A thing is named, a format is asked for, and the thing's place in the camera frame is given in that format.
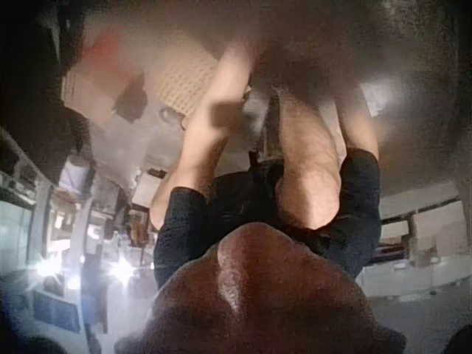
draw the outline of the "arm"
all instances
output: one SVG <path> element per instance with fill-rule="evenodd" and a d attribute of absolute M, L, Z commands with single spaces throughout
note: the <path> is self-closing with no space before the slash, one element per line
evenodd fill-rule
<path fill-rule="evenodd" d="M 254 53 L 241 42 L 226 48 L 213 81 L 189 122 L 181 157 L 153 199 L 150 218 L 157 229 L 164 222 L 175 187 L 188 187 L 207 195 L 228 138 L 240 124 L 242 98 L 257 57 Z"/>
<path fill-rule="evenodd" d="M 378 160 L 378 143 L 361 88 L 341 75 L 330 79 L 341 132 L 349 148 L 369 151 Z"/>

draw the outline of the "black shirt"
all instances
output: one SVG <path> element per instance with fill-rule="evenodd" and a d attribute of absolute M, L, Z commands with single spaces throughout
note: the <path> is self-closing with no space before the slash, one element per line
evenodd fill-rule
<path fill-rule="evenodd" d="M 279 229 L 357 277 L 381 234 L 378 163 L 365 150 L 348 149 L 340 174 L 339 212 L 318 230 L 298 229 L 278 218 L 275 184 L 283 175 L 282 162 L 262 163 L 247 172 L 215 179 L 208 203 L 195 190 L 174 188 L 154 249 L 158 286 L 231 231 L 255 221 Z"/>

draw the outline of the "hairy arm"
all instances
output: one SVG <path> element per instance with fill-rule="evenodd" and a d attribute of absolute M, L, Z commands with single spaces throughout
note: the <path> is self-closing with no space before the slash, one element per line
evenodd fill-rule
<path fill-rule="evenodd" d="M 229 136 L 241 121 L 241 106 L 255 48 L 235 41 L 227 46 L 212 83 L 190 119 L 177 164 L 162 181 L 150 208 L 150 219 L 160 229 L 164 223 L 170 193 L 187 187 L 207 196 L 216 164 Z"/>

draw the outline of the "black sleeve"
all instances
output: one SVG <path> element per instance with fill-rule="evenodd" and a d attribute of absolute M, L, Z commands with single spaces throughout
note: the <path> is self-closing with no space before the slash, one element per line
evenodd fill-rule
<path fill-rule="evenodd" d="M 322 256 L 357 277 L 381 236 L 380 173 L 377 159 L 371 153 L 348 149 L 341 166 L 339 198 L 339 213 L 321 230 L 329 239 Z"/>
<path fill-rule="evenodd" d="M 190 188 L 177 187 L 170 194 L 164 225 L 154 248 L 154 277 L 158 288 L 185 263 L 208 249 L 207 201 Z"/>

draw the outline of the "bright light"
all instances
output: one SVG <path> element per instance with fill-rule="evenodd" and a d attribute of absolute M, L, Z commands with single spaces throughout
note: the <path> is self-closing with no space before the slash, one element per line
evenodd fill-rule
<path fill-rule="evenodd" d="M 113 265 L 111 273 L 123 284 L 127 285 L 129 279 L 133 276 L 133 267 L 125 258 L 120 258 L 118 263 Z"/>
<path fill-rule="evenodd" d="M 62 222 L 64 221 L 64 215 L 58 214 L 56 217 L 56 222 L 54 223 L 54 227 L 56 229 L 60 229 L 62 227 Z"/>
<path fill-rule="evenodd" d="M 60 268 L 62 266 L 62 259 L 60 256 L 49 258 L 47 260 L 40 261 L 37 266 L 36 270 L 38 274 L 42 277 L 50 277 L 52 275 L 56 275 L 60 272 Z"/>
<path fill-rule="evenodd" d="M 71 290 L 78 290 L 80 289 L 80 277 L 78 275 L 73 276 L 67 282 L 67 288 Z"/>

